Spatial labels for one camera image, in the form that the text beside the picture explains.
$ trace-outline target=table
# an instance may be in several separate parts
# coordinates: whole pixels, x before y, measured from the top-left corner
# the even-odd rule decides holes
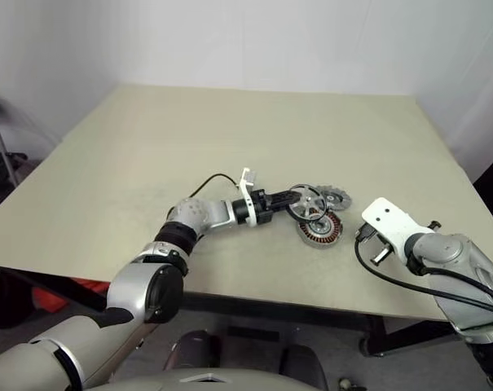
[[[0,206],[0,266],[110,281],[171,206],[210,174],[239,179],[244,166],[268,192],[299,182],[346,190],[343,238],[308,247],[285,213],[216,233],[191,256],[188,292],[444,319],[432,297],[355,260],[360,214],[379,196],[465,233],[493,260],[493,217],[412,97],[121,86]],[[239,198],[217,179],[199,196]],[[394,258],[380,268],[425,283]]]

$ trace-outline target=copper coil stator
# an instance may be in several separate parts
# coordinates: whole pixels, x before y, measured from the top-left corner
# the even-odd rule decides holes
[[[319,211],[314,209],[312,212],[319,214]],[[335,244],[341,236],[342,222],[332,210],[328,210],[319,220],[299,222],[297,231],[302,240],[310,246],[327,248]]]

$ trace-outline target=black cable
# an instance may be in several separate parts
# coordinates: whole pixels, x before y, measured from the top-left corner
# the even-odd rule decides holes
[[[463,281],[464,283],[468,283],[469,285],[474,286],[475,288],[479,289],[480,291],[486,293],[487,295],[493,298],[492,289],[490,289],[483,283],[476,281],[475,279],[471,279],[470,277],[467,277],[466,275],[461,275],[460,273],[456,273],[455,271],[439,269],[437,267],[425,267],[422,269],[422,273],[426,273],[428,275],[445,275],[446,277],[458,279],[460,281]]]
[[[188,198],[192,198],[193,196],[195,196],[195,195],[196,195],[199,191],[201,191],[201,189],[202,189],[203,187],[205,187],[205,186],[206,186],[206,184],[207,184],[208,182],[210,182],[212,179],[214,179],[214,178],[216,178],[216,177],[224,177],[224,178],[228,179],[230,182],[232,182],[232,183],[234,184],[234,186],[235,186],[235,187],[237,187],[237,186],[238,186],[238,185],[237,185],[237,183],[236,183],[236,182],[235,182],[232,178],[230,178],[228,175],[226,175],[226,174],[221,174],[221,173],[217,173],[217,174],[212,175],[210,178],[206,179],[206,180],[205,180],[205,181],[204,181],[204,182],[203,182],[203,183],[202,183],[199,187],[197,187],[197,189],[196,189],[193,193],[191,193],[191,194],[188,196]]]
[[[362,265],[363,268],[366,269],[367,271],[369,271],[371,274],[375,275],[376,277],[378,277],[380,279],[383,279],[384,281],[387,281],[388,283],[393,283],[394,285],[398,285],[399,287],[410,289],[412,291],[416,291],[416,292],[420,292],[420,293],[427,293],[429,295],[442,297],[442,298],[448,299],[448,300],[459,301],[460,303],[464,303],[467,305],[473,305],[473,306],[481,308],[483,310],[493,312],[493,305],[483,303],[481,301],[474,300],[474,299],[471,299],[468,297],[463,297],[460,295],[454,295],[454,294],[448,293],[448,292],[437,291],[435,289],[429,289],[429,288],[424,288],[424,287],[420,287],[417,285],[412,285],[410,283],[404,283],[403,281],[393,279],[387,275],[383,275],[382,273],[374,270],[368,264],[366,264],[366,262],[360,256],[359,246],[360,246],[360,242],[355,241],[354,242],[354,254],[356,255],[357,260],[359,261],[360,265]]]

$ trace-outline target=red object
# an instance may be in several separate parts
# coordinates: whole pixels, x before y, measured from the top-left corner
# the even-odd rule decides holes
[[[77,283],[80,283],[85,288],[89,288],[91,291],[101,293],[108,289],[109,283],[102,283],[99,281],[92,281],[89,279],[73,279]],[[58,297],[45,289],[33,288],[33,299],[36,305],[43,308],[47,312],[58,312],[64,308],[68,302],[61,297]]]

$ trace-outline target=electric motor part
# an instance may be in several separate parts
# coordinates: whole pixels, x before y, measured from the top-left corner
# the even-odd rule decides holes
[[[314,222],[326,214],[328,210],[326,200],[316,187],[299,184],[289,190],[301,194],[301,199],[298,202],[290,204],[286,208],[289,215],[298,222]]]
[[[320,213],[313,211],[314,216]],[[328,248],[335,244],[342,234],[342,221],[331,210],[328,210],[319,220],[299,222],[297,232],[306,244],[315,248]]]
[[[351,206],[351,197],[342,189],[333,186],[317,186],[316,188],[326,200],[328,209],[339,211]]]

